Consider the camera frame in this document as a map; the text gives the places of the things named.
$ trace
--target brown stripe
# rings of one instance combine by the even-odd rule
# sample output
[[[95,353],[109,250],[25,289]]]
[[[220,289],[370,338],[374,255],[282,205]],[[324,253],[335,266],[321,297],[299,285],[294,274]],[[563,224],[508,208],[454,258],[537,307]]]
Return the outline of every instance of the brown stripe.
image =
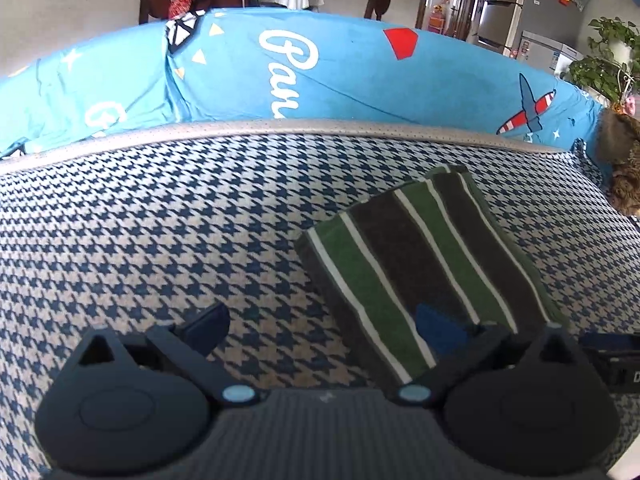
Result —
[[[440,173],[434,174],[431,181],[460,237],[509,305],[518,331],[538,330],[545,320],[531,286],[482,221],[460,177]]]
[[[425,303],[469,323],[465,306],[438,259],[393,192],[354,206],[350,216],[412,316],[418,304]]]
[[[394,394],[398,386],[401,386],[400,381],[386,360],[376,351],[374,344],[367,338],[358,315],[332,282],[306,232],[295,242],[295,248],[303,267],[329,307],[340,329],[340,335],[345,344],[353,350],[360,367],[369,373],[381,390]]]

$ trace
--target houndstooth fabric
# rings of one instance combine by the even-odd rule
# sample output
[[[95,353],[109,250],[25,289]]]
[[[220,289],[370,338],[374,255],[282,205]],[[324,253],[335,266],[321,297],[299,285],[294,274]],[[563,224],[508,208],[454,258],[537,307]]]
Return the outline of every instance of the houndstooth fabric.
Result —
[[[83,332],[180,322],[220,300],[216,350],[257,386],[362,386],[300,266],[302,230],[438,164],[465,164],[574,333],[640,324],[640,233],[571,153],[405,140],[230,137],[84,156],[0,177],[0,476],[47,470],[34,410]],[[640,404],[619,396],[623,434]]]

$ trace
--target green stripe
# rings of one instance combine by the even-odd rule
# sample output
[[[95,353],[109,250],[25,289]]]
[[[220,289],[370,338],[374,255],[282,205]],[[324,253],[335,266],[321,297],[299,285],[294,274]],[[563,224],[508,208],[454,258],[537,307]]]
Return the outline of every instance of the green stripe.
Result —
[[[489,205],[484,199],[484,196],[476,186],[476,183],[474,182],[473,177],[471,177],[471,174],[460,173],[460,175],[462,176],[462,178],[464,178],[466,186],[469,188],[469,192],[478,203],[478,206],[482,210],[484,217],[494,228],[495,232],[500,237],[500,240],[502,240],[507,246],[509,252],[516,258],[524,271],[531,278],[531,281],[536,288],[536,291],[540,297],[540,301],[542,302],[542,306],[546,310],[546,314],[549,316],[549,319],[551,321],[561,323],[564,326],[568,326],[567,318],[562,314],[562,312],[560,312],[560,309],[556,305],[556,302],[551,299],[545,287],[542,285],[542,279],[540,277],[538,268],[529,259],[527,253],[525,253],[525,251],[516,243],[516,241],[511,237],[510,234],[505,232],[505,230],[495,219],[494,215],[491,213],[491,208],[489,208]]]
[[[465,291],[480,321],[496,321],[508,327],[509,323],[500,304],[463,253],[427,185],[423,182],[409,184],[402,188],[402,193],[427,225],[447,266]]]
[[[380,340],[412,378],[423,373],[428,365],[411,329],[378,281],[342,219],[338,216],[321,222],[316,226],[316,233],[340,275],[364,307]]]

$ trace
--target white stripe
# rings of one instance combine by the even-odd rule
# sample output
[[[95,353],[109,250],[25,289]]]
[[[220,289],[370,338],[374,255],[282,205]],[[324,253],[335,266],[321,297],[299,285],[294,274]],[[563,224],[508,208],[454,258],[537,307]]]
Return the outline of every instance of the white stripe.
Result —
[[[389,296],[389,298],[391,298],[393,304],[404,316],[404,320],[409,326],[409,330],[411,330],[411,334],[414,336],[414,340],[418,345],[420,353],[422,354],[425,362],[429,365],[429,368],[433,368],[436,365],[436,359],[433,358],[433,354],[431,353],[431,350],[429,350],[427,343],[424,341],[424,339],[422,339],[422,337],[415,329],[415,321],[411,318],[411,316],[409,316],[409,312],[407,311],[407,309],[402,306],[400,298],[398,298],[398,295],[394,291],[394,288],[391,286],[391,282],[389,282],[388,278],[385,276],[384,270],[382,270],[382,267],[380,267],[378,261],[375,259],[373,254],[371,254],[371,251],[367,247],[366,243],[364,243],[364,240],[358,232],[357,227],[353,224],[351,217],[347,213],[340,213],[340,218],[344,222],[344,225],[346,225],[347,231],[349,231],[349,234],[351,235],[351,238],[353,238],[353,241],[356,242],[356,245],[358,246],[360,252],[373,269],[373,272],[376,273],[376,276],[380,280],[380,283],[384,287],[387,295]]]
[[[484,225],[486,225],[488,227],[489,231],[492,232],[492,234],[494,235],[494,238],[498,241],[498,243],[500,244],[500,246],[502,247],[504,252],[506,252],[509,255],[511,261],[515,264],[515,266],[518,268],[518,270],[524,275],[525,279],[527,280],[527,283],[529,283],[529,286],[531,287],[531,290],[533,291],[533,294],[536,297],[536,301],[538,302],[538,307],[540,308],[540,312],[542,313],[542,317],[545,318],[546,322],[551,321],[549,319],[549,316],[546,314],[545,306],[542,303],[542,300],[540,299],[540,295],[538,294],[538,290],[536,289],[536,286],[534,285],[533,281],[531,281],[530,276],[524,271],[524,269],[520,265],[520,262],[516,259],[515,256],[513,256],[511,251],[508,250],[507,246],[502,241],[502,239],[500,238],[498,233],[495,232],[494,228],[491,226],[489,221],[485,218],[484,213],[482,212],[482,209],[480,209],[480,206],[479,206],[478,202],[476,202],[476,199],[474,198],[474,196],[469,191],[469,188],[466,186],[465,179],[460,174],[458,174],[458,177],[460,178],[460,182],[462,182],[462,187],[465,189],[466,194],[469,195],[469,198],[471,199],[471,201],[476,206],[476,209],[478,209],[478,211],[480,213],[480,217],[482,218],[482,222],[484,222]]]
[[[498,292],[498,290],[494,287],[494,284],[491,282],[489,277],[484,273],[484,270],[482,270],[482,267],[480,267],[480,265],[478,264],[474,256],[469,252],[469,249],[466,246],[462,237],[460,236],[460,233],[458,232],[456,227],[452,224],[451,220],[449,219],[449,215],[447,213],[446,208],[444,207],[444,204],[442,203],[442,199],[440,198],[440,195],[438,194],[436,189],[433,187],[433,182],[431,180],[427,180],[427,186],[429,187],[429,192],[431,193],[434,200],[436,201],[436,204],[438,204],[438,209],[440,210],[440,213],[444,218],[444,221],[447,223],[447,227],[449,227],[451,234],[458,242],[458,245],[460,246],[460,249],[462,250],[462,252],[465,253],[466,259],[469,260],[469,263],[474,268],[476,274],[480,277],[482,282],[486,285],[486,288],[489,289],[489,292],[491,292],[491,294],[495,298],[495,301],[497,301],[498,304],[500,305],[500,308],[502,309],[502,312],[504,313],[504,316],[507,319],[507,323],[509,323],[509,327],[511,328],[511,331],[513,333],[518,333],[518,327],[516,325],[516,321],[513,319],[513,316],[511,315],[509,306],[506,304],[506,302],[500,295],[500,292]]]
[[[456,293],[459,295],[460,300],[462,300],[462,303],[464,303],[466,311],[469,313],[471,320],[476,324],[480,323],[478,314],[476,314],[476,311],[471,301],[469,301],[469,298],[466,296],[465,291],[462,290],[462,287],[456,281],[453,273],[451,272],[451,269],[449,269],[449,266],[447,265],[447,261],[444,259],[444,256],[442,256],[442,253],[440,252],[440,248],[438,247],[435,238],[431,234],[431,231],[429,231],[427,224],[424,223],[424,220],[422,220],[418,212],[415,210],[414,205],[411,202],[409,202],[409,199],[401,190],[396,189],[394,193],[398,197],[398,200],[402,203],[406,211],[409,213],[411,218],[414,219],[414,222],[418,225],[424,237],[427,239],[427,242],[430,245],[431,249],[433,250],[433,253],[435,254],[436,258],[438,259],[440,266],[442,267],[445,274],[447,275],[447,278],[449,279],[449,283],[451,283],[453,288],[456,290]]]
[[[318,257],[322,261],[322,264],[326,267],[326,270],[329,272],[331,277],[334,279],[335,285],[340,289],[341,293],[344,296],[344,299],[351,303],[351,306],[358,313],[358,318],[360,319],[360,325],[363,330],[367,333],[372,343],[380,350],[380,353],[387,360],[387,362],[391,365],[391,367],[396,372],[398,379],[406,384],[411,381],[411,376],[407,373],[404,367],[398,362],[398,360],[393,356],[393,354],[389,351],[389,349],[384,345],[382,340],[380,339],[380,335],[378,331],[375,329],[371,320],[367,316],[366,311],[362,304],[358,301],[358,298],[355,297],[347,283],[344,281],[343,277],[340,275],[340,271],[337,269],[335,264],[332,262],[329,254],[326,252],[324,245],[320,241],[318,234],[316,233],[315,228],[311,228],[308,231],[309,239],[311,243],[316,248],[316,253],[318,253]]]

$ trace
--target potted plant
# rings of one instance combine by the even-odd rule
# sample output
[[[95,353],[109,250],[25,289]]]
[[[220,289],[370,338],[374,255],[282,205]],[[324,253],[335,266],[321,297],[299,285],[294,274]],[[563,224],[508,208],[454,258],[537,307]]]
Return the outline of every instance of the potted plant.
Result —
[[[601,17],[591,20],[600,39],[588,38],[593,55],[569,65],[566,79],[607,107],[640,91],[640,31],[633,22]]]

